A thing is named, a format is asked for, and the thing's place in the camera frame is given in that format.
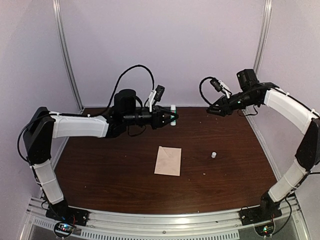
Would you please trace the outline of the aluminium frame post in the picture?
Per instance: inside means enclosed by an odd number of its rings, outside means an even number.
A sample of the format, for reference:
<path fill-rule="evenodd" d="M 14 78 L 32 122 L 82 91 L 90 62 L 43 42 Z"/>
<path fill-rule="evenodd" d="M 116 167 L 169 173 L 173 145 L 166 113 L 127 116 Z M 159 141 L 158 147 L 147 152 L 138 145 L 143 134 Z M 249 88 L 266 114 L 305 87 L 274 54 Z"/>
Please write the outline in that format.
<path fill-rule="evenodd" d="M 84 109 L 84 106 L 80 97 L 80 93 L 76 83 L 72 62 L 71 62 L 71 58 L 68 50 L 68 44 L 67 44 L 66 34 L 64 30 L 63 16 L 61 11 L 61 1 L 53 0 L 52 6 L 53 6 L 53 13 L 54 13 L 56 27 L 57 27 L 57 34 L 58 34 L 58 39 L 60 43 L 60 48 L 62 52 L 62 58 L 63 58 L 63 63 L 65 66 L 67 78 L 70 84 L 71 92 L 73 94 L 77 109 L 79 112 L 81 112 Z"/>
<path fill-rule="evenodd" d="M 253 70 L 255 71 L 256 74 L 258 74 L 262 64 L 263 54 L 266 47 L 271 19 L 272 19 L 272 10 L 273 10 L 273 1 L 265 0 L 264 7 L 263 7 L 263 15 L 262 15 L 259 40 L 258 40 L 257 50 L 256 50 L 254 63 L 253 63 Z"/>

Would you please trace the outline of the right aluminium frame post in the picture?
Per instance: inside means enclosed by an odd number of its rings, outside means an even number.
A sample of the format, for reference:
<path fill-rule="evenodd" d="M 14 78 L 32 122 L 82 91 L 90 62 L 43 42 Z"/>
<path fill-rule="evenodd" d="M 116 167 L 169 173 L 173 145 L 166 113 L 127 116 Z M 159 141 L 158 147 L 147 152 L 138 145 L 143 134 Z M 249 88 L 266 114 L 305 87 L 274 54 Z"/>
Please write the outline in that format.
<path fill-rule="evenodd" d="M 271 19 L 272 19 L 272 10 L 273 10 L 273 1 L 265 0 L 264 7 L 263 7 L 263 15 L 262 15 L 259 40 L 258 40 L 257 50 L 256 50 L 254 63 L 253 63 L 253 70 L 255 71 L 256 74 L 258 74 L 262 64 L 263 54 L 266 47 Z"/>

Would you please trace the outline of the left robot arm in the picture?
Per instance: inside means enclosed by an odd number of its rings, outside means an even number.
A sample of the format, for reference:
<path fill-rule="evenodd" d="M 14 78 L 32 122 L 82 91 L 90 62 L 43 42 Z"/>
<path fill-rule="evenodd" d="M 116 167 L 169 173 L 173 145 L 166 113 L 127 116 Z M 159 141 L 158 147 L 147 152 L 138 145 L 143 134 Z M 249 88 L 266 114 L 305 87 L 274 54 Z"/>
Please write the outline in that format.
<path fill-rule="evenodd" d="M 46 198 L 52 213 L 61 222 L 72 218 L 67 199 L 57 179 L 55 168 L 70 138 L 117 138 L 131 126 L 150 126 L 153 130 L 176 121 L 179 115 L 157 105 L 163 96 L 162 86 L 152 90 L 144 104 L 133 89 L 113 93 L 113 106 L 96 114 L 75 114 L 50 111 L 39 107 L 22 128 L 17 142 L 23 142 L 23 158 L 33 171 L 36 183 Z"/>

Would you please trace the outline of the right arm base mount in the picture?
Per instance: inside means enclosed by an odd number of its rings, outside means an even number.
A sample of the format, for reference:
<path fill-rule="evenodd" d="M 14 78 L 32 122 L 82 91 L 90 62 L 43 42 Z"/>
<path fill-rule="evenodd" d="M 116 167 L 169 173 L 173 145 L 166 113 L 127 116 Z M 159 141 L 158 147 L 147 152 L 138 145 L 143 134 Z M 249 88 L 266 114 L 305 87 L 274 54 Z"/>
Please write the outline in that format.
<path fill-rule="evenodd" d="M 273 218 L 282 216 L 280 204 L 261 200 L 260 205 L 255 207 L 242 207 L 238 212 L 243 226 L 271 221 Z"/>

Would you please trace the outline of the left aluminium frame post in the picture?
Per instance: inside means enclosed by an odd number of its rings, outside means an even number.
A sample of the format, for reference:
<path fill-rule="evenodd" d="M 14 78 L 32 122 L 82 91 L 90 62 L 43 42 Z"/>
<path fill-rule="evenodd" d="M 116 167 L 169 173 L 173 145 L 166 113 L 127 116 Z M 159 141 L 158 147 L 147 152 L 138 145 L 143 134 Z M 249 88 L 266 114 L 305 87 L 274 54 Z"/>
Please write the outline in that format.
<path fill-rule="evenodd" d="M 60 48 L 62 52 L 62 58 L 63 58 L 63 63 L 65 66 L 67 78 L 70 84 L 71 92 L 73 94 L 77 109 L 79 112 L 81 112 L 84 109 L 84 106 L 80 97 L 80 93 L 76 83 L 72 62 L 71 62 L 71 58 L 68 50 L 68 44 L 67 44 L 66 34 L 64 30 L 63 16 L 61 11 L 61 1 L 53 0 L 52 6 L 53 6 L 53 13 L 54 13 L 56 27 L 57 27 L 57 34 L 58 34 L 58 39 L 60 43 Z"/>

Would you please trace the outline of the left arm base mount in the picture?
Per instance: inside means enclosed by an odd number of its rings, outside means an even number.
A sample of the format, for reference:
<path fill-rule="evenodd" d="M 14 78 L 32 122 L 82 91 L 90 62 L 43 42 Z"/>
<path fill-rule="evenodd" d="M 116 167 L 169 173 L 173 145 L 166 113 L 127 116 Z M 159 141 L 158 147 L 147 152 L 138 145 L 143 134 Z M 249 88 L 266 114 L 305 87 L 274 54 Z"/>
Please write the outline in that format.
<path fill-rule="evenodd" d="M 59 222 L 85 227 L 87 225 L 89 211 L 70 207 L 67 200 L 64 198 L 56 204 L 49 202 L 45 216 Z"/>

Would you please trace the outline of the green white glue stick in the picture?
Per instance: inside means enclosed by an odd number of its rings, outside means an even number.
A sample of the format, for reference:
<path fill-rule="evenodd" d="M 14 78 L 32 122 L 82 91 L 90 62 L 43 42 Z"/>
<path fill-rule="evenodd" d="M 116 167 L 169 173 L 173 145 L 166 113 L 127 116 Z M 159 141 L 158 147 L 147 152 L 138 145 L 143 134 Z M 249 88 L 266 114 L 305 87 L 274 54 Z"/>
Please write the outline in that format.
<path fill-rule="evenodd" d="M 170 122 L 170 125 L 171 126 L 176 126 L 177 125 L 177 122 L 175 120 L 175 114 L 177 113 L 177 109 L 176 109 L 176 105 L 175 104 L 172 104 L 170 106 L 170 112 L 171 112 L 171 115 L 170 115 L 170 118 L 172 119 L 172 121 Z"/>

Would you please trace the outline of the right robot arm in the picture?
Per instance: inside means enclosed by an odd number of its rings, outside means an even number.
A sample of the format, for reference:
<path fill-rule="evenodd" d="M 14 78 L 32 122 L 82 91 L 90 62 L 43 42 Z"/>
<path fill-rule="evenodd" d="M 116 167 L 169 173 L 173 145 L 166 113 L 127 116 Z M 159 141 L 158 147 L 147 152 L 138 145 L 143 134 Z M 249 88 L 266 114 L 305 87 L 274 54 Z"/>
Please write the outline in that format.
<path fill-rule="evenodd" d="M 275 129 L 266 128 L 263 133 L 273 147 L 284 150 L 287 160 L 292 153 L 292 163 L 282 170 L 281 178 L 261 197 L 261 206 L 256 210 L 259 220 L 268 220 L 288 194 L 295 191 L 320 162 L 320 114 L 307 107 L 272 82 L 260 82 L 253 69 L 244 69 L 237 74 L 240 92 L 232 93 L 230 88 L 215 77 L 208 77 L 210 84 L 222 96 L 209 103 L 207 113 L 225 117 L 246 107 L 269 108 L 278 114 Z"/>

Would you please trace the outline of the aluminium front rail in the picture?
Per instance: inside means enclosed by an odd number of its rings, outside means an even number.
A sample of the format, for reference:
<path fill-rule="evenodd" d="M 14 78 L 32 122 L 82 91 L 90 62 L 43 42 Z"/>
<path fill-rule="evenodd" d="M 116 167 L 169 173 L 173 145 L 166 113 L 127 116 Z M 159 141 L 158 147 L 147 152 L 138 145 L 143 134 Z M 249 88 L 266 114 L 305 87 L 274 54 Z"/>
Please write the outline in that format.
<path fill-rule="evenodd" d="M 243 225 L 239 209 L 187 214 L 129 214 L 89 209 L 86 225 L 69 240 L 265 240 L 263 229 L 275 227 L 272 240 L 308 240 L 310 234 L 296 197 L 282 202 L 274 220 Z"/>

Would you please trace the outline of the beige envelope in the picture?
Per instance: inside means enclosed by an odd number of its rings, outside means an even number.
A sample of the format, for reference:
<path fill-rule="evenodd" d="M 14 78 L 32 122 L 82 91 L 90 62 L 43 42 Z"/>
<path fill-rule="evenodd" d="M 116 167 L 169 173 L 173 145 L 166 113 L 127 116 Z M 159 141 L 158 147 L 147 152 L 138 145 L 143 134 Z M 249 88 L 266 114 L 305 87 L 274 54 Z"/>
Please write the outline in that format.
<path fill-rule="evenodd" d="M 182 149 L 158 147 L 154 174 L 179 177 L 181 175 Z"/>

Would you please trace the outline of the white glue stick cap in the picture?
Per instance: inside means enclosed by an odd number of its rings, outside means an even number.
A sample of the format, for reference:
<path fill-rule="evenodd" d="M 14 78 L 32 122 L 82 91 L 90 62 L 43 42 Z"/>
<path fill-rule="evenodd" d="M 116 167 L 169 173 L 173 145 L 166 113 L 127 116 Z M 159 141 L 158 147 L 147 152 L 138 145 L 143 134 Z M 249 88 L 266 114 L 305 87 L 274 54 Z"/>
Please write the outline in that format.
<path fill-rule="evenodd" d="M 215 151 L 213 151 L 213 152 L 211 153 L 211 158 L 212 158 L 212 159 L 215 159 L 216 156 L 217 156 L 217 153 L 216 153 Z"/>

